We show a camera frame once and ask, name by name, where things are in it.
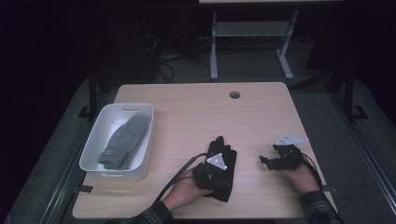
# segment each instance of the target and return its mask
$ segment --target gray cloth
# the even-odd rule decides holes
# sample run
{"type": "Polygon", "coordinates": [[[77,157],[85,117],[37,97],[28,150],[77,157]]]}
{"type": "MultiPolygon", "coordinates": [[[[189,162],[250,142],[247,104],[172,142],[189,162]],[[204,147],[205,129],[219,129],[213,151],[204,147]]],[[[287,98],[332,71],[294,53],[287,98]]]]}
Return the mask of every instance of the gray cloth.
{"type": "Polygon", "coordinates": [[[136,145],[148,126],[149,117],[143,113],[138,113],[131,117],[111,135],[105,150],[99,156],[98,162],[102,163],[107,170],[128,168],[129,164],[126,164],[128,161],[125,161],[122,167],[120,165],[124,159],[128,159],[131,162],[131,157],[137,150],[136,145]]]}

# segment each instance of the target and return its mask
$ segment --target white plastic bin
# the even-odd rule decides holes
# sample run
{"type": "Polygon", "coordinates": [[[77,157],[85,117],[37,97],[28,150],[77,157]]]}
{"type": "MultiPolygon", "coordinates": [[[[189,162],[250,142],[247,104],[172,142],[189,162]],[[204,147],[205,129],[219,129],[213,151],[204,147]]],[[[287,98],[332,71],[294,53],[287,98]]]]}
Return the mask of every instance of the white plastic bin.
{"type": "Polygon", "coordinates": [[[154,108],[149,104],[112,104],[106,105],[96,122],[85,144],[79,166],[82,170],[99,179],[106,180],[139,180],[146,176],[149,169],[149,157],[154,135],[154,108]],[[107,170],[98,162],[99,156],[107,146],[111,135],[136,113],[150,117],[146,133],[139,142],[138,150],[128,170],[107,170]]]}

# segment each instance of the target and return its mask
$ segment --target hand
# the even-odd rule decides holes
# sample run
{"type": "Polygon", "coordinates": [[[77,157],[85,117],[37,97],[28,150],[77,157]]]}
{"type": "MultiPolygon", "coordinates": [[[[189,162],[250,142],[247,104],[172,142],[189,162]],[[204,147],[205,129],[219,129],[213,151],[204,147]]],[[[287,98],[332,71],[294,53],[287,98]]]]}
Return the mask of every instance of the hand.
{"type": "Polygon", "coordinates": [[[192,178],[192,170],[185,171],[179,179],[181,180],[175,183],[169,194],[163,199],[163,203],[171,212],[191,203],[197,197],[209,194],[213,191],[198,188],[192,178]]]}
{"type": "Polygon", "coordinates": [[[309,191],[320,190],[314,175],[308,167],[303,164],[295,170],[283,170],[279,172],[285,176],[301,194],[309,191]]]}

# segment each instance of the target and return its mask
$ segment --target plaid sleeve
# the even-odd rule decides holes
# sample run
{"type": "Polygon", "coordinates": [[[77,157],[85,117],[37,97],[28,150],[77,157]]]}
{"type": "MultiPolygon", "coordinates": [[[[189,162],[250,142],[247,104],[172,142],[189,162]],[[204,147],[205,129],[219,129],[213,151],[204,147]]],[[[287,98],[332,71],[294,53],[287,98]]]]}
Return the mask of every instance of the plaid sleeve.
{"type": "Polygon", "coordinates": [[[150,208],[143,211],[137,217],[133,217],[126,222],[125,224],[159,224],[164,223],[166,220],[171,219],[172,213],[169,209],[163,204],[163,202],[158,201],[153,204],[150,208]]]}
{"type": "Polygon", "coordinates": [[[322,191],[311,191],[303,194],[300,198],[300,204],[310,224],[345,223],[337,215],[337,212],[322,191]]]}

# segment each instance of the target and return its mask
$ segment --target gray carpet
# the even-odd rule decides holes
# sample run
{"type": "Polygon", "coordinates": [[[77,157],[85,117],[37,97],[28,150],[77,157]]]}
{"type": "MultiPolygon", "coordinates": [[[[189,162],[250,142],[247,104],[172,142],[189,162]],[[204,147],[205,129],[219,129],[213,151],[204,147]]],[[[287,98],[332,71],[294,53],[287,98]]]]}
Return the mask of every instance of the gray carpet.
{"type": "MultiPolygon", "coordinates": [[[[268,50],[219,54],[218,82],[282,81],[289,86],[295,85],[316,73],[304,70],[311,46],[309,42],[290,44],[287,58],[291,70],[295,72],[294,80],[283,77],[271,46],[265,48],[268,50]]],[[[207,53],[199,55],[199,58],[208,65],[207,53]]],[[[189,58],[168,63],[176,71],[174,82],[209,82],[209,71],[202,61],[189,58]]],[[[171,71],[167,67],[162,69],[170,76],[171,71]]],[[[332,188],[338,212],[347,223],[396,223],[396,216],[375,182],[360,145],[334,101],[337,96],[324,90],[326,82],[327,78],[323,78],[305,90],[290,93],[319,165],[332,188]]],[[[157,76],[152,83],[163,83],[163,80],[157,76]]],[[[359,82],[355,87],[355,104],[361,105],[369,116],[369,119],[357,120],[355,125],[374,149],[373,153],[391,183],[395,184],[395,127],[376,105],[367,88],[359,82]]],[[[110,94],[101,94],[100,106],[112,103],[116,93],[117,89],[110,94]]],[[[103,220],[76,219],[71,215],[76,199],[73,189],[85,175],[76,159],[92,126],[92,122],[87,119],[78,118],[78,113],[88,104],[88,82],[85,81],[70,102],[15,202],[9,223],[103,223],[103,220]]],[[[298,224],[306,221],[283,219],[276,223],[298,224]]]]}

